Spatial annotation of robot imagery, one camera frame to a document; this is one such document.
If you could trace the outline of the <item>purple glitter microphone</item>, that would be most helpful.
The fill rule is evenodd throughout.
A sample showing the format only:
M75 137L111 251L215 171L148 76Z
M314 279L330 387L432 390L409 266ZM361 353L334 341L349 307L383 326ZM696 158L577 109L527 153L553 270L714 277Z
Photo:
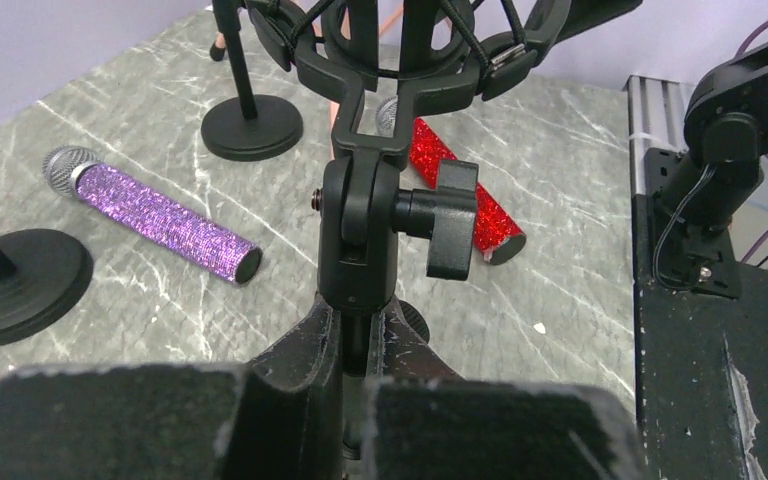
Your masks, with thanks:
M237 285L257 273L262 250L131 175L86 147L64 145L45 157L53 191L76 199L146 239Z

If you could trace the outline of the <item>black round-base mic stand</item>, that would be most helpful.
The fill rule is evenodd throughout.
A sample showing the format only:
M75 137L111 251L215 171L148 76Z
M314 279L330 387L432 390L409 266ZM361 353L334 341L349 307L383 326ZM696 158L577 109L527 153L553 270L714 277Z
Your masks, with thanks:
M225 41L237 96L214 105L203 117L201 137L212 154L230 161L273 158L294 147L304 132L290 101L253 92L240 32L241 1L214 1L217 30Z

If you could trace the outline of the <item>red glitter microphone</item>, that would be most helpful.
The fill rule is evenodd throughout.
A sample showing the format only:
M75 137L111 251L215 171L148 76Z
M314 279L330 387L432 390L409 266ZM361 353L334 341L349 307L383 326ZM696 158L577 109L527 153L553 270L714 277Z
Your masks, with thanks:
M504 264L524 249L526 233L477 180L475 167L457 165L451 149L421 118L413 122L409 161L427 186L472 219L472 244L486 263Z

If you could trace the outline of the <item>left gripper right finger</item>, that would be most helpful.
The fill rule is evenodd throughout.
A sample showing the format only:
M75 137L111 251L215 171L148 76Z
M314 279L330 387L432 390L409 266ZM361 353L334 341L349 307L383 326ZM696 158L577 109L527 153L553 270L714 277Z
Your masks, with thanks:
M461 378L394 299L373 321L367 479L640 479L629 412L602 388Z

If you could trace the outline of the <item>black tripod shock-mount stand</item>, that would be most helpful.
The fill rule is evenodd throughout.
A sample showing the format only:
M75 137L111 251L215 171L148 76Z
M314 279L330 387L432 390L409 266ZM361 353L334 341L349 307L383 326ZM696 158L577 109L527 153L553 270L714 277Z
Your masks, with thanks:
M257 36L276 63L336 102L335 157L314 203L321 216L318 287L341 318L341 475L346 460L364 476L365 385L373 321L395 294L398 237L428 241L427 273L463 281L472 255L472 219L441 192L403 190L415 119L467 108L522 82L557 41L631 12L632 1L540 1L521 19L503 5L509 28L475 35L474 1L409 1L397 70L378 64L378 9L372 1L249 1ZM357 127L364 97L382 78L398 83L395 128L381 136Z

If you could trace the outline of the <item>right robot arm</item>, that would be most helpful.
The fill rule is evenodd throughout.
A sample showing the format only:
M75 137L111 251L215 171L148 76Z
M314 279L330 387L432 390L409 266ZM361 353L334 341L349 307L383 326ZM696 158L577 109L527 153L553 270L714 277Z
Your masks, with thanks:
M649 187L655 237L652 274L674 291L700 289L737 298L736 262L726 256L737 209L763 181L768 155L768 42L715 67L693 91L684 117L683 152L652 148L670 160Z

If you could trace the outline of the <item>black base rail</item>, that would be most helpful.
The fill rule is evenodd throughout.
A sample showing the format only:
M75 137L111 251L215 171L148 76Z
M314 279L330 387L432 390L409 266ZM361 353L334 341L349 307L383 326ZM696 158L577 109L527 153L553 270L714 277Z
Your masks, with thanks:
M656 479L768 479L768 270L736 261L700 291L663 288L652 275L666 217L651 196L678 163L652 148L632 199L636 418Z

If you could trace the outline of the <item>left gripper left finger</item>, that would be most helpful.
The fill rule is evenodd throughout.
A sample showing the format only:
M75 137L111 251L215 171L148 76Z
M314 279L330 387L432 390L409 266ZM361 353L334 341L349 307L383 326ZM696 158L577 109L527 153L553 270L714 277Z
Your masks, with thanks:
M0 380L0 479L337 479L341 318L247 363L40 365Z

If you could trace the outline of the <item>black round-base clip stand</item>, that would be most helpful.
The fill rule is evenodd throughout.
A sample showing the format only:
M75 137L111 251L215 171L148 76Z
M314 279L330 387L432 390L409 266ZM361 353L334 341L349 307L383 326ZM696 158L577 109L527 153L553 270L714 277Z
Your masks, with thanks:
M94 261L75 237L52 229L0 236L0 346L66 315L90 285Z

